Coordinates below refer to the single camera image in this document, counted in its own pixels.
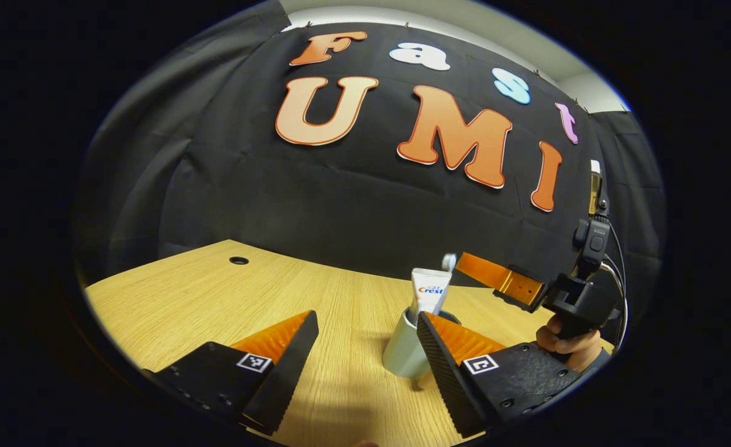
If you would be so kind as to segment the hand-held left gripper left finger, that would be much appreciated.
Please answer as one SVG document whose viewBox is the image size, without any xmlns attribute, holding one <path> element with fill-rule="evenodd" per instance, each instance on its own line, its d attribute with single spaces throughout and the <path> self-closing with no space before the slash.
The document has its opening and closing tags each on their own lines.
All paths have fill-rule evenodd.
<svg viewBox="0 0 731 447">
<path fill-rule="evenodd" d="M 308 310 L 232 345 L 203 343 L 164 368 L 142 373 L 201 413 L 271 436 L 288 411 L 317 336 L 317 314 Z"/>
</svg>

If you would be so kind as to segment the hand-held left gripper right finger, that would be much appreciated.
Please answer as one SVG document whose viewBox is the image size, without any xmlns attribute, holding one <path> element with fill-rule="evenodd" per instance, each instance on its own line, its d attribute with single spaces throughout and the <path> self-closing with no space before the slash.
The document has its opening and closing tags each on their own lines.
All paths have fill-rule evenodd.
<svg viewBox="0 0 731 447">
<path fill-rule="evenodd" d="M 430 312 L 420 312 L 417 337 L 462 438 L 516 425 L 581 379 L 530 343 L 504 347 Z"/>
</svg>

